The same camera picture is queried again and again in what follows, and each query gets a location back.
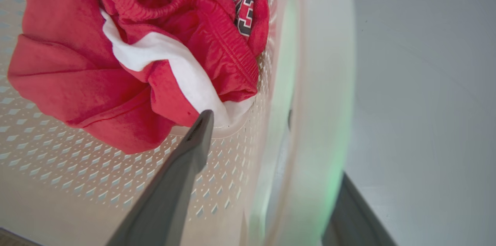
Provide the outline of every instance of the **gray floor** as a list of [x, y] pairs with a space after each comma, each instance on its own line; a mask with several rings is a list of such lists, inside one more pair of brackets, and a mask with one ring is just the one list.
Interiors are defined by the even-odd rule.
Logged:
[[494, 245], [496, 0], [356, 0], [346, 171], [399, 246]]

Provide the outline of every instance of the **perforated basket wall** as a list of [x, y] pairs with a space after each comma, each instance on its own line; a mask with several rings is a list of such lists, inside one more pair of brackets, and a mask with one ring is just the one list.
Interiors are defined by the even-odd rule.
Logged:
[[[154, 150], [125, 155], [21, 98], [6, 74], [25, 4], [0, 0], [0, 227], [51, 246], [104, 244], [182, 136], [171, 134]], [[214, 134], [191, 194], [182, 245], [237, 245], [244, 235], [264, 136], [274, 20], [259, 57], [255, 104], [241, 127]]]

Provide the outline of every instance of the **laundry basket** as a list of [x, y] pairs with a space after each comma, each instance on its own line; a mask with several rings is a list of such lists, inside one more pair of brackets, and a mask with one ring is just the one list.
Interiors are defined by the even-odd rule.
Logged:
[[[214, 130], [182, 246], [310, 246], [332, 211], [351, 117], [353, 1], [268, 1], [259, 93], [239, 125]], [[44, 246], [104, 245], [186, 130], [174, 128], [156, 149], [125, 155], [43, 115], [6, 77], [24, 8], [25, 0], [0, 0], [0, 228]], [[267, 228], [291, 105], [287, 168]]]

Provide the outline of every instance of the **white stripe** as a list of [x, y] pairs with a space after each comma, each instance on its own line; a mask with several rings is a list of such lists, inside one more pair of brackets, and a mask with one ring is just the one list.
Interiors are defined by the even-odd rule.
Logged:
[[133, 45], [128, 45], [122, 41], [110, 16], [102, 9], [100, 12], [105, 19], [103, 33], [112, 42], [114, 55], [122, 65], [139, 72], [151, 62], [168, 59], [184, 97], [198, 113], [213, 110], [216, 127], [236, 123], [255, 101], [253, 96], [241, 102], [222, 103], [202, 66], [181, 42], [150, 32]]

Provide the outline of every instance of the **red fabric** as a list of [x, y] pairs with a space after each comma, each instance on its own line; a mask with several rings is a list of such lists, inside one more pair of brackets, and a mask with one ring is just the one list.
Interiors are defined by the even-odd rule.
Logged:
[[267, 0], [255, 0], [248, 41], [234, 25], [232, 0], [27, 0], [8, 77], [45, 114], [126, 153], [152, 149], [172, 126], [190, 126], [198, 117], [166, 59], [138, 72], [121, 66], [102, 32], [100, 7], [129, 44], [149, 32], [181, 41], [221, 101], [256, 94], [255, 56], [267, 38]]

